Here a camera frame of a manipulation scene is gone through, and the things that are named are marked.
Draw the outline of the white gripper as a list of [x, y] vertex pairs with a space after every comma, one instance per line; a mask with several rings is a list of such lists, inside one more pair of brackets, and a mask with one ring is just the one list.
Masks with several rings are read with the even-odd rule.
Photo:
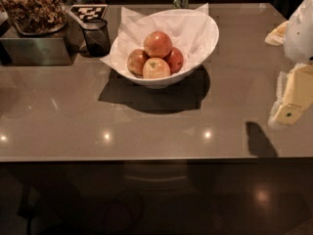
[[278, 76], [277, 99], [268, 124], [282, 129], [295, 124], [313, 104], [313, 0], [303, 0], [288, 21], [267, 34], [265, 42], [273, 46], [284, 44], [286, 57], [302, 63]]

